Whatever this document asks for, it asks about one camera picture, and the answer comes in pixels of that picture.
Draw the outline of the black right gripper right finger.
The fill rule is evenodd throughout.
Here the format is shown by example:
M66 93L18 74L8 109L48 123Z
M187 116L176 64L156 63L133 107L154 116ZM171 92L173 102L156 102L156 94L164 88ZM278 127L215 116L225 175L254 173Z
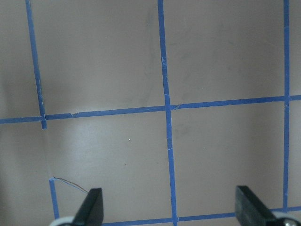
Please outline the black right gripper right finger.
M235 216L241 226L275 226L277 218L248 186L236 186Z

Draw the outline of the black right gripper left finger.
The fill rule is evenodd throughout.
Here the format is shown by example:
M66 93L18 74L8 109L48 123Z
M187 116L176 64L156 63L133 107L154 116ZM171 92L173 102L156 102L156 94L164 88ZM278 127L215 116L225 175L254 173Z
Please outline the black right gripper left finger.
M76 213L72 226L101 226L104 219L103 193L101 188L92 188Z

